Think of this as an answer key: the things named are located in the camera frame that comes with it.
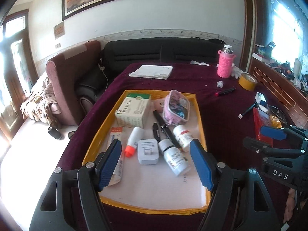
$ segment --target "pink bottle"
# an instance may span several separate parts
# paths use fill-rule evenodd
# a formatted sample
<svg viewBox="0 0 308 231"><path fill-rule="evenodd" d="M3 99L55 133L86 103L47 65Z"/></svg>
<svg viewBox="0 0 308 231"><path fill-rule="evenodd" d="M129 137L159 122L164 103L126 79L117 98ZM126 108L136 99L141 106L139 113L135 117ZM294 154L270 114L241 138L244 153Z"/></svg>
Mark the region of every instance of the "pink bottle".
<svg viewBox="0 0 308 231"><path fill-rule="evenodd" d="M232 63L235 58L233 54L232 46L224 45L224 48L218 51L219 61L217 74L222 78L228 78L232 71Z"/></svg>

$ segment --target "purple tablecloth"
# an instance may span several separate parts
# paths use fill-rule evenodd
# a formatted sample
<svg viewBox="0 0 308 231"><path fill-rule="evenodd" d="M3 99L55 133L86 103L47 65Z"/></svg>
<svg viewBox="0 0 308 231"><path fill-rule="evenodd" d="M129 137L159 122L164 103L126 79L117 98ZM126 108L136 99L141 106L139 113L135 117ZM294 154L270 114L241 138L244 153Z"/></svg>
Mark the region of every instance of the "purple tablecloth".
<svg viewBox="0 0 308 231"><path fill-rule="evenodd" d="M141 64L131 64L108 87L103 96L87 114L72 140L65 149L58 166L64 170L77 169L87 152L97 130L113 108L121 94L128 89L166 90L176 89L183 93L193 93L201 113L208 151L218 161L225 162L231 168L246 170L261 166L261 156L242 146L243 138L255 137L253 114L250 112L242 119L238 118L254 102L256 91L266 96L270 105L283 109L276 97L261 85L254 92L240 87L234 78L222 79L217 76L217 68L211 66L168 64L174 68L167 80L132 78L128 74ZM217 88L216 82L223 81L224 87ZM215 92L234 87L228 95L216 97ZM277 215L282 221L288 188L268 178L264 183L271 195ZM146 215L104 205L114 230L197 230L203 214L190 216Z"/></svg>

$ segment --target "notebook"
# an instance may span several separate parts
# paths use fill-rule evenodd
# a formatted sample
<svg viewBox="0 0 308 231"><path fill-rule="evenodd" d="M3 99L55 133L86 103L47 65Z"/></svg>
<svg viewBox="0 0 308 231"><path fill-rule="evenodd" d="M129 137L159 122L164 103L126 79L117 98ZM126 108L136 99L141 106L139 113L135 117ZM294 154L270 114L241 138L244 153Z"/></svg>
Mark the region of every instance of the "notebook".
<svg viewBox="0 0 308 231"><path fill-rule="evenodd" d="M135 72L130 73L129 76L167 80L172 68L172 66L142 65Z"/></svg>

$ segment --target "yellow tape roll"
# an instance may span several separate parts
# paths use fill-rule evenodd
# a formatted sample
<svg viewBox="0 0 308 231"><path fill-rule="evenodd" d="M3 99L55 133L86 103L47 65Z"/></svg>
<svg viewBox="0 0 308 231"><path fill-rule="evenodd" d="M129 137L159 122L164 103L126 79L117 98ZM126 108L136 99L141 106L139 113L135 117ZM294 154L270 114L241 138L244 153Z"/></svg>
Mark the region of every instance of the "yellow tape roll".
<svg viewBox="0 0 308 231"><path fill-rule="evenodd" d="M238 83L246 90L254 91L254 88L256 87L258 81L255 79L255 77L243 73L240 77L240 80Z"/></svg>

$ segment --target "silver screw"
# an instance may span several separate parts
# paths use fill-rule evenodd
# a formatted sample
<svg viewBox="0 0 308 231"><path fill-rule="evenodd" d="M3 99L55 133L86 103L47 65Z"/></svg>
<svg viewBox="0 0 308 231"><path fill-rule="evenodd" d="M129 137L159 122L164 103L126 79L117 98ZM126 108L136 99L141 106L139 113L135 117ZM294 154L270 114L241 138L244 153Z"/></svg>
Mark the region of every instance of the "silver screw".
<svg viewBox="0 0 308 231"><path fill-rule="evenodd" d="M254 169L254 168L250 168L249 169L249 173L251 173L251 174L255 174L257 171Z"/></svg>
<svg viewBox="0 0 308 231"><path fill-rule="evenodd" d="M86 168L92 168L94 166L94 162L87 162Z"/></svg>
<svg viewBox="0 0 308 231"><path fill-rule="evenodd" d="M61 171L62 171L62 168L60 167L56 167L56 169L54 170L56 174L60 173Z"/></svg>
<svg viewBox="0 0 308 231"><path fill-rule="evenodd" d="M219 162L219 163L217 163L217 166L218 166L219 168L225 168L225 167L226 167L226 164L223 163L223 162Z"/></svg>

